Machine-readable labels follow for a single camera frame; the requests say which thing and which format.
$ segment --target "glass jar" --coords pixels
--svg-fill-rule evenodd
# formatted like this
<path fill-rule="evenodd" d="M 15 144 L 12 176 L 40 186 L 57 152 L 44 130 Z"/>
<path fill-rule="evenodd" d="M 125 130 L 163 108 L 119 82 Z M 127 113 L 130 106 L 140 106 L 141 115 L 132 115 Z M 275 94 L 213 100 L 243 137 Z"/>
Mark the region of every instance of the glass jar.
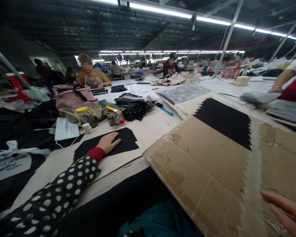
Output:
<path fill-rule="evenodd" d="M 90 100 L 90 102 L 91 102 L 92 107 L 94 109 L 101 109 L 102 108 L 100 103 L 99 103 L 99 100 L 97 98 Z"/>
<path fill-rule="evenodd" d="M 79 116 L 81 124 L 89 123 L 92 128 L 95 128 L 98 125 L 88 107 L 78 108 L 76 109 L 76 113 Z"/>

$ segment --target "pink backpack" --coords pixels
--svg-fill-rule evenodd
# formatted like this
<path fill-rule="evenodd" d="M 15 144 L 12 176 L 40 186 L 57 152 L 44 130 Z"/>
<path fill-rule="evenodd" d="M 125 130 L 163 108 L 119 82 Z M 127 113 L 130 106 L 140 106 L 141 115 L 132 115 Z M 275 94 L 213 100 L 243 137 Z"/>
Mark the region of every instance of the pink backpack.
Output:
<path fill-rule="evenodd" d="M 65 114 L 59 109 L 79 108 L 81 107 L 80 105 L 85 104 L 85 102 L 91 99 L 94 99 L 90 87 L 87 85 L 55 85 L 53 86 L 53 92 L 56 97 L 56 107 L 61 117 L 65 117 Z"/>

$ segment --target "white face mask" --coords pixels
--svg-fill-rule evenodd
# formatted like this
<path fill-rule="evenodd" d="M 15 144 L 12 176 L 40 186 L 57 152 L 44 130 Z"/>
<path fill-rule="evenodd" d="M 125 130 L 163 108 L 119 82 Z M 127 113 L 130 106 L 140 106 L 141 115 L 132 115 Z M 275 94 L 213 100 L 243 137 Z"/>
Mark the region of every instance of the white face mask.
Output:
<path fill-rule="evenodd" d="M 59 145 L 57 141 L 74 138 L 74 137 L 77 139 L 78 136 L 79 136 L 78 124 L 70 123 L 67 118 L 57 118 L 56 131 L 55 131 L 55 141 L 57 145 Z"/>

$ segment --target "support column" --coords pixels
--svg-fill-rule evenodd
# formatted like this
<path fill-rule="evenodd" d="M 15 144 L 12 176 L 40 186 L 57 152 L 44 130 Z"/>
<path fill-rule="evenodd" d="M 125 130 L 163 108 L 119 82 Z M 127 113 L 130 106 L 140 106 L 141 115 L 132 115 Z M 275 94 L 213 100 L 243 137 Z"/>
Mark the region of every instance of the support column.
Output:
<path fill-rule="evenodd" d="M 6 59 L 0 52 L 0 60 L 23 82 L 26 87 L 30 87 L 27 81 L 19 74 L 19 72 L 12 66 L 12 64 Z"/>
<path fill-rule="evenodd" d="M 287 36 L 289 36 L 293 29 L 295 28 L 296 26 L 296 23 L 294 25 L 292 25 L 292 27 L 290 28 L 290 30 L 288 31 L 287 33 Z M 277 47 L 276 51 L 274 52 L 273 56 L 271 57 L 270 61 L 269 62 L 272 62 L 272 60 L 275 58 L 276 54 L 279 52 L 279 50 L 282 48 L 283 44 L 285 43 L 286 39 L 287 39 L 287 36 L 282 40 L 281 44 Z"/>
<path fill-rule="evenodd" d="M 218 71 L 219 71 L 219 68 L 221 66 L 221 63 L 222 63 L 222 60 L 224 58 L 224 55 L 225 55 L 225 52 L 226 52 L 226 49 L 227 49 L 227 46 L 229 44 L 229 41 L 230 41 L 230 38 L 231 38 L 231 35 L 233 33 L 233 30 L 234 30 L 234 25 L 236 24 L 236 21 L 237 21 L 237 18 L 238 18 L 238 15 L 239 15 L 239 12 L 240 12 L 240 9 L 241 9 L 241 6 L 243 4 L 243 0 L 239 0 L 239 3 L 238 3 L 238 6 L 237 6 L 237 9 L 236 9 L 236 12 L 234 14 L 234 19 L 230 25 L 230 29 L 229 29 L 229 32 L 228 32 L 228 36 L 227 36 L 227 39 L 226 39 L 226 42 L 225 42 L 225 45 L 224 45 L 224 48 L 223 48 L 223 52 L 221 53 L 221 56 L 220 56 L 220 59 L 219 59 L 219 62 L 218 62 L 218 67 L 216 68 L 216 71 L 215 71 L 215 75 L 214 77 L 217 77 L 217 74 L 218 74 Z"/>

